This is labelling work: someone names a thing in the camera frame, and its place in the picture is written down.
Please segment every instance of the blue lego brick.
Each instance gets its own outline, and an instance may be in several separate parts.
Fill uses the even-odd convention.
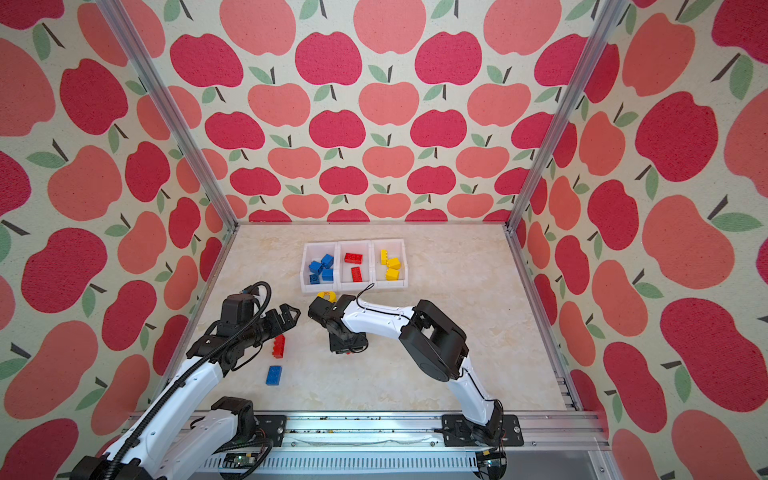
[[[323,268],[330,268],[333,266],[333,255],[329,255],[326,253],[326,255],[323,257],[323,259],[320,261],[323,264]]]
[[[283,367],[282,366],[271,366],[269,373],[266,375],[266,384],[267,385],[279,385],[280,384],[280,375],[283,374]]]
[[[315,275],[320,275],[320,272],[323,271],[323,264],[320,262],[312,262],[310,263],[310,272],[314,273]]]

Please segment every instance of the red block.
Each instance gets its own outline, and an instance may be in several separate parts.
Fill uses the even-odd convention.
[[[285,352],[285,349],[286,349],[286,337],[283,335],[278,335],[275,338],[275,346],[272,348],[272,356],[274,356],[276,359],[282,359],[283,352]]]
[[[348,253],[344,256],[344,261],[346,263],[357,263],[358,265],[362,265],[362,255],[359,253]]]

